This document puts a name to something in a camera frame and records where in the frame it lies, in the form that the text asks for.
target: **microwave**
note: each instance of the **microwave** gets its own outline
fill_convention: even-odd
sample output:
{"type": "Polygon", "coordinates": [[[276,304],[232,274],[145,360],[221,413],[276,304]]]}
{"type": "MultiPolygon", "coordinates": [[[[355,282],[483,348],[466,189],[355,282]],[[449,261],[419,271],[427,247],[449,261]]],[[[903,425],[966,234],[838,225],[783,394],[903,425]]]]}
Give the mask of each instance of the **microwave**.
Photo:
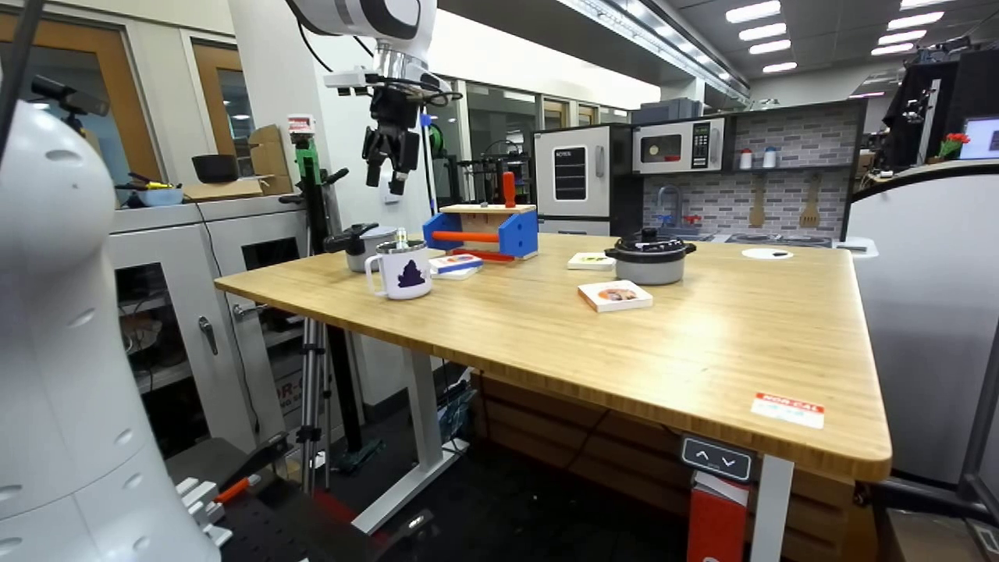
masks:
{"type": "Polygon", "coordinates": [[[634,131],[634,171],[691,176],[726,170],[726,120],[668,123],[634,131]]]}

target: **floor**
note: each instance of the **floor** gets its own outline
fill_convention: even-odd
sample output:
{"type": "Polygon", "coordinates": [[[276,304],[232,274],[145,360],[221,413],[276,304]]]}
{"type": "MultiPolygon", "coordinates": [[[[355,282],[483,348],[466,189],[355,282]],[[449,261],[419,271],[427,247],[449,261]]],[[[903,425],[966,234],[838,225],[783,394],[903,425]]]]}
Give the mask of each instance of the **floor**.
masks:
{"type": "MultiPolygon", "coordinates": [[[[369,540],[353,535],[347,521],[410,473],[414,458],[410,413],[369,425],[365,438],[369,442],[382,439],[375,456],[355,476],[335,476],[322,499],[328,511],[328,535],[320,528],[326,559],[685,559],[682,518],[483,439],[474,439],[439,482],[369,540]],[[399,537],[398,532],[419,516],[432,524],[419,537],[399,537]]],[[[286,503],[280,494],[268,503],[296,528],[310,524],[301,503],[286,503]]]]}

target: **white table leg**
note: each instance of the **white table leg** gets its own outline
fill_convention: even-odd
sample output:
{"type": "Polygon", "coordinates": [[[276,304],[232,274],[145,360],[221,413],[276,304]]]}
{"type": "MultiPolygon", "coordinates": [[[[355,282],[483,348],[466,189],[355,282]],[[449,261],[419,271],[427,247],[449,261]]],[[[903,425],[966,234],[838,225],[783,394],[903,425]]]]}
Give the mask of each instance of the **white table leg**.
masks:
{"type": "Polygon", "coordinates": [[[392,489],[383,489],[365,511],[353,518],[353,528],[375,535],[392,516],[398,516],[412,498],[419,498],[438,476],[443,476],[458,452],[461,439],[449,439],[449,450],[439,448],[438,425],[438,390],[432,360],[422,352],[412,357],[410,376],[410,408],[414,435],[414,469],[405,473],[392,489]]]}
{"type": "Polygon", "coordinates": [[[766,456],[755,494],[755,524],[748,562],[782,562],[794,462],[766,456]]]}

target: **red box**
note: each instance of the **red box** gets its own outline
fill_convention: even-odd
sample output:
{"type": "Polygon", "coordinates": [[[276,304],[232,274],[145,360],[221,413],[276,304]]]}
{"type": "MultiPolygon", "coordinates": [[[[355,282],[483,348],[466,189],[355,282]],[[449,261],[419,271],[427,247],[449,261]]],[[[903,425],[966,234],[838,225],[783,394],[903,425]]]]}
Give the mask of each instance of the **red box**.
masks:
{"type": "Polygon", "coordinates": [[[692,473],[691,483],[686,562],[740,562],[748,489],[707,473],[692,473]]]}

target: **white robot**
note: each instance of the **white robot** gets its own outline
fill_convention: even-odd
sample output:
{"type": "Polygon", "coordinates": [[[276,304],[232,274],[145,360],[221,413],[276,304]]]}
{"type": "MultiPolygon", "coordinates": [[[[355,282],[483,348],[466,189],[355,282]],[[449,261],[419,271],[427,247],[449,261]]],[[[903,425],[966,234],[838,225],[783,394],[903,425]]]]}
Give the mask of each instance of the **white robot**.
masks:
{"type": "MultiPolygon", "coordinates": [[[[369,162],[410,166],[438,0],[292,0],[302,24],[382,40],[369,162]]],[[[124,360],[103,252],[116,189],[62,123],[19,104],[0,159],[0,559],[215,562],[167,476],[124,360]]]]}

